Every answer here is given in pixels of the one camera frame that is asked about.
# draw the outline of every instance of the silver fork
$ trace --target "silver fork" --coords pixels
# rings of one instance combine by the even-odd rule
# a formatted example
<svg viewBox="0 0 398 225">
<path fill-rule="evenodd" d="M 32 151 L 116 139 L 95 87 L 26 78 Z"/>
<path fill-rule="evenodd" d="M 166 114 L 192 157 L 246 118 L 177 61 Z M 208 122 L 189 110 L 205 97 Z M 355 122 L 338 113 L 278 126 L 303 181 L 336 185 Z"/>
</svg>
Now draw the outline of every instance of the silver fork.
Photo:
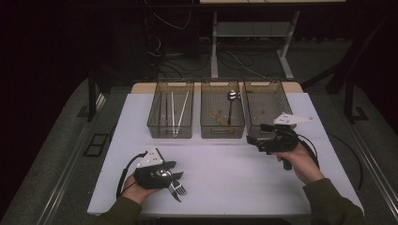
<svg viewBox="0 0 398 225">
<path fill-rule="evenodd" d="M 172 186 L 173 186 L 173 188 L 174 188 L 174 190 L 176 191 L 177 194 L 179 194 L 179 195 L 181 195 L 181 196 L 187 194 L 187 191 L 186 191 L 185 188 L 181 185 L 181 183 L 179 183 L 179 181 L 173 180 Z"/>
</svg>

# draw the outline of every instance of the background desk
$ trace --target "background desk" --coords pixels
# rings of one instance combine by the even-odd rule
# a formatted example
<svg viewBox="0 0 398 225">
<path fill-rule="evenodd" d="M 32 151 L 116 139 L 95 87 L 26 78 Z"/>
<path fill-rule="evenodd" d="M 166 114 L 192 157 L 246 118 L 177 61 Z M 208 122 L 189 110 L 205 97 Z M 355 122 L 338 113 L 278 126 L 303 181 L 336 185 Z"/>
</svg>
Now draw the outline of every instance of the background desk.
<svg viewBox="0 0 398 225">
<path fill-rule="evenodd" d="M 121 172 L 132 157 L 151 147 L 158 147 L 166 160 L 177 162 L 173 171 L 184 172 L 180 181 L 188 195 L 177 202 L 167 189 L 163 189 L 145 202 L 143 216 L 286 217 L 311 213 L 302 183 L 293 171 L 285 171 L 276 157 L 258 152 L 255 146 L 246 143 L 245 137 L 235 140 L 201 138 L 199 93 L 194 95 L 193 135 L 188 140 L 152 139 L 146 120 L 153 94 L 137 94 L 135 87 L 132 93 L 120 115 L 88 213 L 101 214 L 112 206 Z M 314 118 L 311 123 L 298 125 L 296 131 L 317 147 L 325 176 L 342 195 L 361 207 L 308 95 L 288 93 L 287 97 L 294 114 Z"/>
</svg>

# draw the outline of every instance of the floor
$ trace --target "floor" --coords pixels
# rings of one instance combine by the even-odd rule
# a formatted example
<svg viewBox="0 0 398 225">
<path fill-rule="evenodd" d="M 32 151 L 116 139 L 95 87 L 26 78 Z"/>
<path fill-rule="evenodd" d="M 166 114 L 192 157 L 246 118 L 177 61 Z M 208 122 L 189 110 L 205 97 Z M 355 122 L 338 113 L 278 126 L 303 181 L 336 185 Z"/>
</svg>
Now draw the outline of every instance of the floor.
<svg viewBox="0 0 398 225">
<path fill-rule="evenodd" d="M 281 44 L 280 39 L 220 39 L 219 76 L 283 78 L 275 52 Z M 335 65 L 343 58 L 350 45 L 349 40 L 294 41 L 287 54 L 294 81 L 303 83 Z M 158 66 L 159 76 L 193 77 L 198 81 L 202 77 L 209 77 L 210 45 L 207 38 L 201 38 L 199 52 L 199 57 L 187 58 L 178 50 L 169 50 L 165 62 Z M 393 196 L 393 191 L 398 189 L 398 180 L 395 178 L 398 170 L 397 136 L 359 88 L 355 91 L 354 106 L 362 107 L 369 120 L 359 121 L 355 125 L 349 124 L 343 115 L 344 92 L 329 95 L 325 91 L 328 80 L 326 78 L 316 83 L 305 92 L 310 94 L 353 188 L 358 188 L 361 184 L 359 198 L 367 222 L 370 225 L 398 224 L 397 214 L 393 214 L 389 206 L 389 203 L 397 202 L 396 197 L 386 201 L 389 199 L 386 193 Z M 95 216 L 88 215 L 86 209 L 107 147 L 112 141 L 113 128 L 129 91 L 128 86 L 115 86 L 111 93 L 100 95 L 98 113 L 88 123 L 84 117 L 88 104 L 86 81 L 76 89 L 1 224 L 90 224 L 94 221 Z M 109 135 L 103 153 L 100 157 L 84 157 L 83 151 L 96 133 Z M 350 149 L 359 156 L 362 172 Z M 372 168 L 369 158 L 375 160 L 381 175 Z M 380 185 L 386 184 L 384 181 L 388 182 L 390 188 Z M 310 224 L 307 217 L 287 217 L 285 220 L 294 225 Z M 178 224 L 191 224 L 195 221 L 179 221 Z M 150 222 L 152 221 L 141 221 L 142 224 Z M 240 224 L 268 223 L 260 219 L 241 220 Z"/>
</svg>

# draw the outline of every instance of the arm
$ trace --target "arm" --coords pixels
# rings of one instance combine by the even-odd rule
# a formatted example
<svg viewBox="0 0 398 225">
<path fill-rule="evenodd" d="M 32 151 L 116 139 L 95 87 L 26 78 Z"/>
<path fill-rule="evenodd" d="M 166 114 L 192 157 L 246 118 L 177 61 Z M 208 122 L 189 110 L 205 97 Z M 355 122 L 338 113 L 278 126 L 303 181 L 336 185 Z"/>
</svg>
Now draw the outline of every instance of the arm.
<svg viewBox="0 0 398 225">
<path fill-rule="evenodd" d="M 145 189 L 135 184 L 134 177 L 127 178 L 122 195 L 116 200 L 111 209 L 97 217 L 95 225 L 124 225 L 134 224 L 142 211 L 141 204 L 157 189 Z"/>
<path fill-rule="evenodd" d="M 316 167 L 305 148 L 299 143 L 291 152 L 274 153 L 278 160 L 286 158 L 305 187 L 312 210 L 312 224 L 365 224 L 359 207 L 342 197 L 329 179 Z"/>
</svg>

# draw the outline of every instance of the forearm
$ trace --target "forearm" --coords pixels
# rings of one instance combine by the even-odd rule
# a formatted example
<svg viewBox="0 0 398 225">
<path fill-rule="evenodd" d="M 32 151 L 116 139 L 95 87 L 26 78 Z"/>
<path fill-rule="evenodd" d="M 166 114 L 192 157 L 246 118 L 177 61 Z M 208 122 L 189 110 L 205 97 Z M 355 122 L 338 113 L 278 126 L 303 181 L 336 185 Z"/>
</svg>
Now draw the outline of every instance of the forearm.
<svg viewBox="0 0 398 225">
<path fill-rule="evenodd" d="M 315 181 L 304 188 L 312 210 L 312 224 L 362 225 L 362 210 L 342 197 L 329 179 Z"/>
<path fill-rule="evenodd" d="M 134 202 L 125 197 L 119 197 L 111 209 L 98 216 L 95 225 L 124 225 L 134 224 L 134 221 L 140 215 L 142 207 L 137 202 Z"/>
</svg>

